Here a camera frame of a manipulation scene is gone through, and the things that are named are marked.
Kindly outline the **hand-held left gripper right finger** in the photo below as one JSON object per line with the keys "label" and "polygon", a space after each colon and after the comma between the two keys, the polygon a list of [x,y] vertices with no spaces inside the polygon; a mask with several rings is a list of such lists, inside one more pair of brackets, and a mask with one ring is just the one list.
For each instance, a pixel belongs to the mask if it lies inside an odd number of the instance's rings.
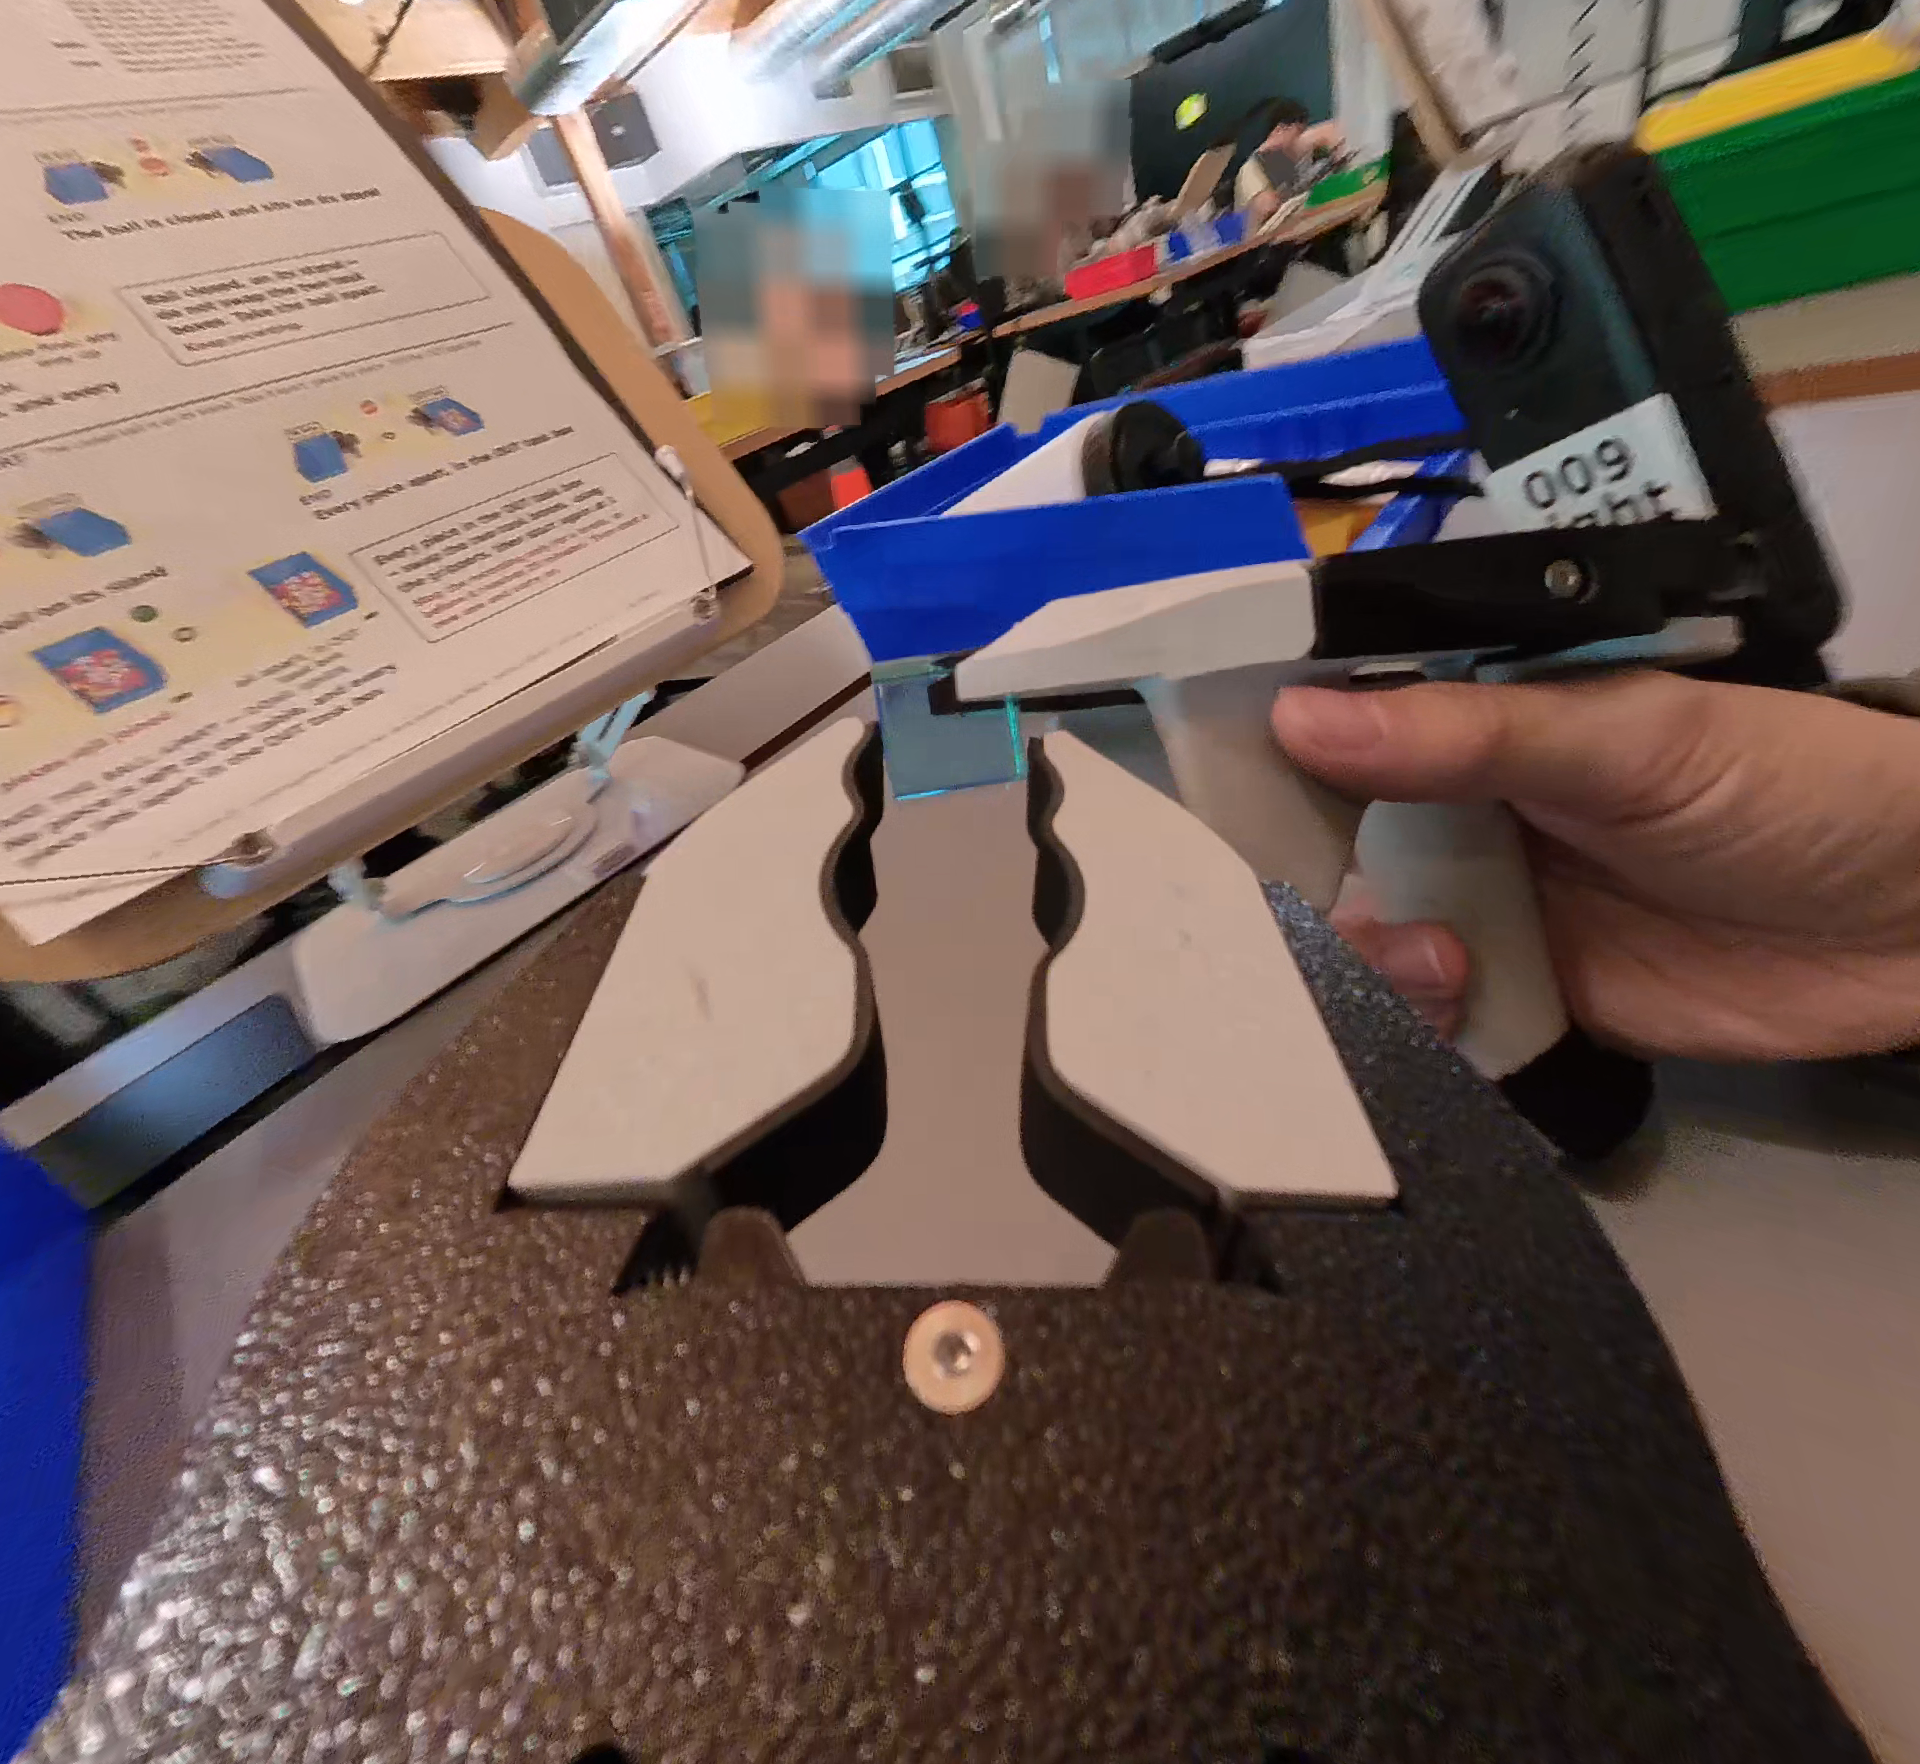
{"label": "hand-held left gripper right finger", "polygon": [[1022,1044],[1022,1158],[1101,1240],[1186,1212],[1380,1214],[1400,1188],[1254,870],[1065,730],[1030,753],[1043,952]]}

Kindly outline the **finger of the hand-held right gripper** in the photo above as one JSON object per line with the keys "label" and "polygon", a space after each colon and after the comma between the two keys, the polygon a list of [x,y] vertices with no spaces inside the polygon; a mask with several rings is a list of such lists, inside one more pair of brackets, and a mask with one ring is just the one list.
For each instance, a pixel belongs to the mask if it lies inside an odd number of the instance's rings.
{"label": "finger of the hand-held right gripper", "polygon": [[1181,807],[1257,880],[1332,910],[1350,873],[1357,804],[1278,743],[1285,687],[1343,684],[1355,658],[1318,653],[1304,562],[1174,575],[1051,600],[951,672],[962,703],[1132,690],[1154,723]]}

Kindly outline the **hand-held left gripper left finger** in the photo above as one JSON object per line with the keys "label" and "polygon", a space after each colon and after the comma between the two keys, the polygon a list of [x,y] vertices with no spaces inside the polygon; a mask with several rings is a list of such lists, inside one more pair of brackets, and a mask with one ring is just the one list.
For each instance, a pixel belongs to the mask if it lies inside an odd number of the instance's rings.
{"label": "hand-held left gripper left finger", "polygon": [[506,1178],[516,1202],[793,1229],[851,1190],[885,1131],[861,945],[883,801],[874,723],[838,720],[653,862]]}

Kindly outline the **blue plastic bin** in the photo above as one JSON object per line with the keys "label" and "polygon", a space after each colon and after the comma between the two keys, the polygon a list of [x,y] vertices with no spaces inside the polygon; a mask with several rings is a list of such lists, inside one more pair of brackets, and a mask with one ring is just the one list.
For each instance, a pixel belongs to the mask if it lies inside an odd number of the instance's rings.
{"label": "blue plastic bin", "polygon": [[1421,338],[1297,363],[1228,372],[1110,400],[1167,407],[1208,460],[1254,475],[962,512],[999,475],[1092,422],[1090,403],[1035,433],[986,432],[829,513],[802,533],[838,607],[876,664],[989,644],[1045,601],[1162,578],[1304,562],[1308,535],[1281,462],[1328,460],[1466,420]]}
{"label": "blue plastic bin", "polygon": [[70,1678],[82,1590],[89,1233],[86,1212],[1,1147],[1,1757]]}

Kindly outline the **clear glass cube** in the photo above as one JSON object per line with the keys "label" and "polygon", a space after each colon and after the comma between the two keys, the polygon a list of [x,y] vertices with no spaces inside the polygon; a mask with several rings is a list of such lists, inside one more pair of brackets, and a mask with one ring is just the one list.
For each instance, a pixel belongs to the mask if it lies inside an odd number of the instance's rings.
{"label": "clear glass cube", "polygon": [[929,800],[997,789],[1027,776],[1025,725],[1016,697],[964,701],[953,659],[907,658],[874,665],[876,723],[887,798]]}

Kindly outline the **person's right hand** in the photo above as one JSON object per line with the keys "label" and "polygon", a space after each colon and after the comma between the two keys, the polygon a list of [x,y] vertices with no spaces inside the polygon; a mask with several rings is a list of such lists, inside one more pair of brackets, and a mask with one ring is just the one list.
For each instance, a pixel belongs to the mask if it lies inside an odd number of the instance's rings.
{"label": "person's right hand", "polygon": [[1917,722],[1669,672],[1283,687],[1278,747],[1362,801],[1517,818],[1573,1021],[1639,1058],[1917,1041]]}

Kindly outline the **white bottle black cap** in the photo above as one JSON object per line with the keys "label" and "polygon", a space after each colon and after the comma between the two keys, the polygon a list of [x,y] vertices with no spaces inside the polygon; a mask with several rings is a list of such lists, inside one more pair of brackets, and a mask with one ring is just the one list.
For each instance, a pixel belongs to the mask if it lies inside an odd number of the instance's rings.
{"label": "white bottle black cap", "polygon": [[1174,412],[1139,400],[1077,420],[942,513],[974,515],[1184,487],[1204,479],[1205,462],[1202,444]]}

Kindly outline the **green plastic bin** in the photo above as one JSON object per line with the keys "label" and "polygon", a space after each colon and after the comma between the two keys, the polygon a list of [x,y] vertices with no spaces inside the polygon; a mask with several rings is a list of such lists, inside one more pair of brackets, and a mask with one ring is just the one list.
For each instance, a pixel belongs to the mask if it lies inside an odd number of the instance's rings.
{"label": "green plastic bin", "polygon": [[1672,143],[1659,170],[1727,311],[1917,269],[1917,74]]}

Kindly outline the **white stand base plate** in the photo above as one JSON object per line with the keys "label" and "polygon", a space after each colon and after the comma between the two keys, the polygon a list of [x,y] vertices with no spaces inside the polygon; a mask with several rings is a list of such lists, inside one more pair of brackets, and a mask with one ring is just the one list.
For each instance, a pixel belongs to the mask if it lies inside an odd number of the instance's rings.
{"label": "white stand base plate", "polygon": [[1244,369],[1294,365],[1347,356],[1423,336],[1416,299],[1377,295],[1369,278],[1323,282],[1319,265],[1294,264],[1261,314],[1260,329],[1241,339]]}
{"label": "white stand base plate", "polygon": [[746,777],[663,735],[626,737],[348,898],[293,941],[301,1021],[319,1045],[381,1031],[626,872]]}

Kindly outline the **black wall monitor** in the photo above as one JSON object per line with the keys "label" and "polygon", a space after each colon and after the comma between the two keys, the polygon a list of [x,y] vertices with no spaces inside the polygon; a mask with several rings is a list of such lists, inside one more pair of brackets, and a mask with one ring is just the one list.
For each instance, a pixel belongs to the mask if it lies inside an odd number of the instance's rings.
{"label": "black wall monitor", "polygon": [[1171,201],[1198,159],[1228,150],[1220,187],[1257,150],[1273,99],[1332,115],[1332,0],[1241,0],[1149,51],[1126,81],[1132,187]]}

